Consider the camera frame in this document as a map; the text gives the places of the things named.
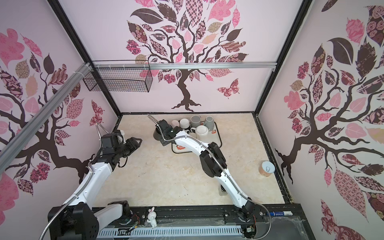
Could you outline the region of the black mug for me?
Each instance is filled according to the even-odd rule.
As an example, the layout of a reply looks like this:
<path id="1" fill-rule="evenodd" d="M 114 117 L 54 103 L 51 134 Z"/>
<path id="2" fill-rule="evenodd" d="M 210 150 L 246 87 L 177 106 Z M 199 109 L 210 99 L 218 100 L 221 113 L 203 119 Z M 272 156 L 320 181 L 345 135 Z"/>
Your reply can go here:
<path id="1" fill-rule="evenodd" d="M 153 137 L 156 141 L 160 141 L 163 139 L 161 132 L 157 128 L 155 128 L 154 130 Z"/>

